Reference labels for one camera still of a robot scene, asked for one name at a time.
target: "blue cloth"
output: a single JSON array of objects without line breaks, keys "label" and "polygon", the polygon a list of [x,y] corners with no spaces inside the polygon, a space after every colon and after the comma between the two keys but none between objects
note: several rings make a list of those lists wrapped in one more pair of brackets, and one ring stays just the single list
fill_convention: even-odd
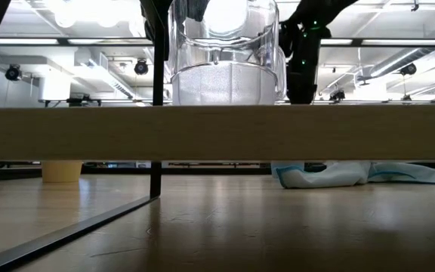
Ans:
[{"label": "blue cloth", "polygon": [[272,163],[273,176],[284,188],[353,186],[368,182],[435,184],[435,169],[403,162],[327,162],[322,172],[309,173],[304,162]]}]

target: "blender jar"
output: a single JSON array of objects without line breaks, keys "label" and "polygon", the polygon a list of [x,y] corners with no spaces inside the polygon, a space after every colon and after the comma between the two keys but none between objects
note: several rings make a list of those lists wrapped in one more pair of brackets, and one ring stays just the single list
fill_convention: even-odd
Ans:
[{"label": "blender jar", "polygon": [[168,22],[174,105],[274,104],[285,93],[274,0],[174,0]]}]

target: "black metal table leg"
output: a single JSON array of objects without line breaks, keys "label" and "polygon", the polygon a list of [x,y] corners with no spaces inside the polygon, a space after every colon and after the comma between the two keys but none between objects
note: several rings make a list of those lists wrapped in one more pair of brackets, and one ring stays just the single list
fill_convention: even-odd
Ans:
[{"label": "black metal table leg", "polygon": [[0,252],[0,271],[10,271],[21,267],[22,265],[25,265],[44,254],[52,252],[53,250],[58,249],[59,247],[116,220],[117,218],[121,218],[122,216],[149,204],[153,200],[155,200],[155,198],[148,196],[143,197],[111,211],[104,212],[101,215],[80,221],[27,243]]},{"label": "black metal table leg", "polygon": [[[156,26],[154,41],[154,81],[153,106],[161,107],[164,104],[164,61],[165,40],[167,33],[163,26]],[[160,196],[162,181],[162,163],[152,162],[150,172],[150,197]]]}]

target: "security camera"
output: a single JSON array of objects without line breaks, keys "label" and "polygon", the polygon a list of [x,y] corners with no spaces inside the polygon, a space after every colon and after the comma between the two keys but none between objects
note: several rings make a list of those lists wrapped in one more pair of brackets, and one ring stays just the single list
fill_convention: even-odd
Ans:
[{"label": "security camera", "polygon": [[147,65],[147,60],[146,59],[137,60],[137,64],[135,64],[134,71],[139,76],[147,74],[149,72],[149,66]]},{"label": "security camera", "polygon": [[5,77],[12,82],[20,81],[23,78],[23,73],[20,70],[20,66],[17,64],[11,64],[6,70]]},{"label": "security camera", "polygon": [[416,72],[417,72],[417,67],[416,67],[413,63],[411,63],[411,64],[409,64],[409,65],[403,67],[403,68],[399,71],[399,73],[400,73],[401,75],[403,75],[403,76],[405,76],[405,75],[411,75],[411,76],[412,76],[412,75],[414,75]]},{"label": "security camera", "polygon": [[330,93],[329,101],[341,101],[345,99],[345,92],[342,89],[335,90]]}]

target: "wooden floor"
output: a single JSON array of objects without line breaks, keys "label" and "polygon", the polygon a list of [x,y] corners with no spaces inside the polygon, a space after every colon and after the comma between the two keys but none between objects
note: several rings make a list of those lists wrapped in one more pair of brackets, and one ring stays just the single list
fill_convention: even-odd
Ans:
[{"label": "wooden floor", "polygon": [[41,178],[0,181],[0,252],[146,196],[147,176],[84,176],[77,184]]},{"label": "wooden floor", "polygon": [[435,186],[165,177],[160,200],[19,269],[291,270],[435,271]]}]

